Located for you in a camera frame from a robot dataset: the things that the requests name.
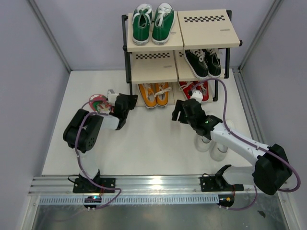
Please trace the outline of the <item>orange canvas sneaker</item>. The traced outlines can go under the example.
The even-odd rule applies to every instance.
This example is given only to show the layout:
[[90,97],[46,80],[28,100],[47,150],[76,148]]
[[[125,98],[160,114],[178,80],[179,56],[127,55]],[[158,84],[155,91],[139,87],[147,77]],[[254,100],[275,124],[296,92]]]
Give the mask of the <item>orange canvas sneaker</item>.
[[138,85],[138,89],[143,98],[144,104],[148,109],[153,109],[157,106],[155,92],[151,83],[143,83]]
[[159,107],[168,105],[168,94],[172,91],[168,82],[160,82],[155,84],[155,98]]

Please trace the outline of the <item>pink green sandal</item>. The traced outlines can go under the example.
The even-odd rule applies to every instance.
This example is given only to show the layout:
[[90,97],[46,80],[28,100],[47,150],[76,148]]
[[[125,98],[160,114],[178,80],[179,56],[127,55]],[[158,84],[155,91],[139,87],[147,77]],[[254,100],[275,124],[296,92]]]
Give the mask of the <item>pink green sandal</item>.
[[109,103],[108,98],[102,94],[93,94],[89,98],[89,105],[93,111],[109,114],[113,110],[113,105]]

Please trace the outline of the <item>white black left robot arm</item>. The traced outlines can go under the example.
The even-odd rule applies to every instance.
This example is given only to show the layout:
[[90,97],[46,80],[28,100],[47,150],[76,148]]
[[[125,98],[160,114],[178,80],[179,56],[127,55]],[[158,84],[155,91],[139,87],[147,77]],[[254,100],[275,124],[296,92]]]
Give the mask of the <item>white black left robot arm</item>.
[[63,133],[63,140],[75,150],[83,185],[94,193],[100,188],[100,170],[95,156],[88,154],[102,129],[121,130],[128,114],[136,106],[137,95],[115,93],[108,90],[107,95],[91,97],[74,115]]

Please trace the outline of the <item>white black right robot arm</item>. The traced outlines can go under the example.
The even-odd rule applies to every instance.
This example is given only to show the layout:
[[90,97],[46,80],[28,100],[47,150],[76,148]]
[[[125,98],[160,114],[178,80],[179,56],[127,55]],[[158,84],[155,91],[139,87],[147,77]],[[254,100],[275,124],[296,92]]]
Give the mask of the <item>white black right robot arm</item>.
[[223,166],[215,174],[215,185],[220,190],[235,184],[254,185],[272,196],[293,173],[280,145],[268,146],[246,138],[227,127],[222,119],[207,115],[195,99],[177,100],[172,120],[190,125],[203,144],[213,142],[217,147],[234,151],[250,163],[245,167]]

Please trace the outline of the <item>cream black shoe shelf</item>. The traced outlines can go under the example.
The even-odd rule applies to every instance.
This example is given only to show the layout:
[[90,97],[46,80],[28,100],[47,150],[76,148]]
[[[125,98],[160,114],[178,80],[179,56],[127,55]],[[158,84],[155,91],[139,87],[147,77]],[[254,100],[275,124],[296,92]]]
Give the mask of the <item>cream black shoe shelf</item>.
[[225,50],[225,67],[221,76],[230,75],[230,49],[242,45],[232,25],[232,11],[199,10],[175,12],[175,23],[170,38],[164,45],[149,41],[137,46],[132,41],[132,14],[122,15],[125,81],[130,93],[141,83],[194,81],[184,51],[192,48]]

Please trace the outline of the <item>red canvas sneaker left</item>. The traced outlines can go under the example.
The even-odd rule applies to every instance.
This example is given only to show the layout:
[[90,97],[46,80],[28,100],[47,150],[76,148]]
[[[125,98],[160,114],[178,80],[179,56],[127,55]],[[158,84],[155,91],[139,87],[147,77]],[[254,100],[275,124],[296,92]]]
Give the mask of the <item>red canvas sneaker left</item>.
[[188,100],[190,99],[190,91],[194,87],[194,82],[193,81],[179,81],[179,91],[182,92],[185,96],[185,98]]

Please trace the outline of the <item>red canvas sneaker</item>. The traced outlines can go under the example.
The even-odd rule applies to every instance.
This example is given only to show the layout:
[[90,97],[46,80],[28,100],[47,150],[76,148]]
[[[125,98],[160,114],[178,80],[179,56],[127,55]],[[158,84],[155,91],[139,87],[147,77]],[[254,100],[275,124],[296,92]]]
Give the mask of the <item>red canvas sneaker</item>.
[[209,100],[209,86],[208,82],[204,82],[196,87],[196,90],[202,93],[202,103],[205,103]]
[[194,87],[194,82],[193,81],[179,81],[179,91],[182,92],[185,96],[185,98],[188,100],[190,99],[190,91]]

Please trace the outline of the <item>red canvas sneaker right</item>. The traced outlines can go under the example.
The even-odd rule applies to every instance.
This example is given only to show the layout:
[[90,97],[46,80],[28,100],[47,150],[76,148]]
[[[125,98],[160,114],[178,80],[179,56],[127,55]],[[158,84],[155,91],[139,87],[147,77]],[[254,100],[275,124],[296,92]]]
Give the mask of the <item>red canvas sneaker right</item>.
[[202,103],[205,103],[209,100],[209,86],[208,82],[204,82],[196,87],[196,90],[202,93]]

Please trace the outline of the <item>white leather sneaker left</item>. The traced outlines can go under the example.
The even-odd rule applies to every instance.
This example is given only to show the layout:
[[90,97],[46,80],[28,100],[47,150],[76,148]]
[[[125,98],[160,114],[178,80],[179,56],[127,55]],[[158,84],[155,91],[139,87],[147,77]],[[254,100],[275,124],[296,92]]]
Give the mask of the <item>white leather sneaker left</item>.
[[196,150],[198,150],[199,152],[207,152],[211,149],[213,142],[206,137],[202,137],[196,134],[194,138],[194,145]]

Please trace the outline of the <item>white leather sneaker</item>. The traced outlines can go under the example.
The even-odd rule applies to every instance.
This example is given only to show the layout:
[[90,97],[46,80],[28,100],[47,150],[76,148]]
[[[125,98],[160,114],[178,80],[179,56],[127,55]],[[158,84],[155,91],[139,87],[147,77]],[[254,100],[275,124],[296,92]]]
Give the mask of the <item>white leather sneaker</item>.
[[[226,120],[226,124],[230,129],[234,128],[235,125],[231,120]],[[219,130],[218,136],[224,136],[227,129]],[[210,157],[214,161],[223,161],[228,153],[228,147],[220,142],[221,138],[218,138],[218,142],[214,141],[213,148],[210,150]]]
[[196,134],[194,138],[194,145],[196,150],[198,150],[199,152],[207,152],[211,149],[213,142],[206,137],[202,137]]

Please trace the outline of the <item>white leather sneaker right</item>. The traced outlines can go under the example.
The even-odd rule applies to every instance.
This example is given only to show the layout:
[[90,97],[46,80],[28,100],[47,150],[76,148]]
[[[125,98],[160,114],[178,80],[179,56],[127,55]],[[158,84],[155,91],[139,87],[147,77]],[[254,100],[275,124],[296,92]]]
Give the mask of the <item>white leather sneaker right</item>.
[[[226,120],[226,124],[230,129],[234,128],[235,125],[231,120]],[[219,130],[218,136],[224,136],[227,129]],[[214,161],[223,161],[228,153],[228,147],[220,142],[221,138],[218,138],[218,142],[214,141],[213,148],[210,150],[210,157]]]

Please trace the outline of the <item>black canvas sneaker left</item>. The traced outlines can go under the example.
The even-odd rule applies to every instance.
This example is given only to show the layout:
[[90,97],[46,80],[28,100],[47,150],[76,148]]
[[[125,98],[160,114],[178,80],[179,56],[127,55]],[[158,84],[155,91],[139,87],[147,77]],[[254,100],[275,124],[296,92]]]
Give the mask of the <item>black canvas sneaker left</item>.
[[209,70],[202,49],[185,50],[184,57],[197,79],[202,80],[208,76]]

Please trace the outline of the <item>black canvas sneaker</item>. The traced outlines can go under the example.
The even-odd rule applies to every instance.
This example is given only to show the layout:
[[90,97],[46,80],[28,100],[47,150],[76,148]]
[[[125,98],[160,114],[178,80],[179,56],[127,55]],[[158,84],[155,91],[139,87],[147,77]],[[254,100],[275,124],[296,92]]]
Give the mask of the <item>black canvas sneaker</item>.
[[220,77],[221,75],[221,62],[219,57],[219,49],[205,49],[205,59],[208,66],[209,75],[211,77]]
[[208,76],[209,70],[202,49],[185,50],[184,57],[197,79],[202,80]]

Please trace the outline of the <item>black canvas sneaker right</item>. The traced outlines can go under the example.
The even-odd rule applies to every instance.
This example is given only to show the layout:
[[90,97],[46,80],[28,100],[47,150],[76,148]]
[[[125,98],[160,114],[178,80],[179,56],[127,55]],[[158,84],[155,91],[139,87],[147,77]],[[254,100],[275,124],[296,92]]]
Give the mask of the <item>black canvas sneaker right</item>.
[[219,57],[219,49],[205,49],[205,59],[208,66],[209,75],[211,77],[220,77],[221,75],[221,62]]

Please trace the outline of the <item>green canvas sneaker left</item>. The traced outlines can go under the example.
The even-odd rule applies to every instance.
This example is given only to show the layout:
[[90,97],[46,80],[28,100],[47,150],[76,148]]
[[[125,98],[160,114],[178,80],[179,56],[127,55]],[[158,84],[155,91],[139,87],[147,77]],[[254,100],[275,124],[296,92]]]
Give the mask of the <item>green canvas sneaker left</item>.
[[144,46],[149,41],[149,33],[153,18],[152,6],[147,3],[140,4],[132,15],[132,40],[137,46]]

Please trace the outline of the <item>green canvas sneaker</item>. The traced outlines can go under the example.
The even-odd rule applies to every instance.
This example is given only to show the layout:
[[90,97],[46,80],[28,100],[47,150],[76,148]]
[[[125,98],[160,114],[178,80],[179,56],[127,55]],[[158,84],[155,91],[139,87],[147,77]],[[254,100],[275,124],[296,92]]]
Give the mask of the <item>green canvas sneaker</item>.
[[149,41],[149,33],[153,18],[152,6],[147,3],[140,4],[132,15],[132,40],[137,46],[144,46]]
[[175,19],[175,11],[169,3],[161,3],[157,7],[152,32],[152,42],[155,45],[162,46],[168,42]]

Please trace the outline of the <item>green canvas sneaker right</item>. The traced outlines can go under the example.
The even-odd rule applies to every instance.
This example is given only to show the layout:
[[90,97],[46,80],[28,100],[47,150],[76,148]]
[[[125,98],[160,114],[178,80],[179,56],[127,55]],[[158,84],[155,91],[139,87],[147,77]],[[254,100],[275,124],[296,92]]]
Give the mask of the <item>green canvas sneaker right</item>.
[[169,3],[161,3],[157,7],[152,32],[152,42],[155,45],[162,46],[168,42],[175,19],[175,11]]

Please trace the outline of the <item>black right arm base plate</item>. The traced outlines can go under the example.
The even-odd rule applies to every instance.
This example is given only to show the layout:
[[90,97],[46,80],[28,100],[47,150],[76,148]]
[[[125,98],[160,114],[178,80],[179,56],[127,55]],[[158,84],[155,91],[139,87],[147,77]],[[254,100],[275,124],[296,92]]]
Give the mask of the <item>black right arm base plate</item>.
[[244,191],[242,184],[230,185],[223,177],[204,173],[199,177],[202,192],[236,192]]

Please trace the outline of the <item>aluminium mounting rail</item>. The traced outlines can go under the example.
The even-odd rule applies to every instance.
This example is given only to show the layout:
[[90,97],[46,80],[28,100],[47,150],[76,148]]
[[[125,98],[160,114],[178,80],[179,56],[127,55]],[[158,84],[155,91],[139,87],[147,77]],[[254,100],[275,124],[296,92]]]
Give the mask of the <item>aluminium mounting rail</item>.
[[[123,195],[144,194],[201,194],[199,175],[109,175],[115,178],[110,186],[120,188]],[[28,195],[70,195],[76,176],[42,176],[33,178]]]

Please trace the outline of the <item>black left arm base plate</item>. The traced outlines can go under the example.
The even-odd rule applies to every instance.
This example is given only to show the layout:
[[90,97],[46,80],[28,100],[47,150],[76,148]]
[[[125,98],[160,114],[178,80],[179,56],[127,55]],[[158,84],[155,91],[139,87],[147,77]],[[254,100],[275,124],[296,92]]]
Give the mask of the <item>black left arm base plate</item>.
[[106,193],[114,193],[115,185],[116,185],[116,179],[111,177],[96,177],[94,178],[94,182],[100,186],[111,188],[110,189],[103,189],[100,187],[95,186],[92,184],[88,179],[84,177],[78,177],[74,181],[74,187],[73,187],[73,193],[75,194],[83,194],[83,193],[100,193],[100,194],[106,194]]

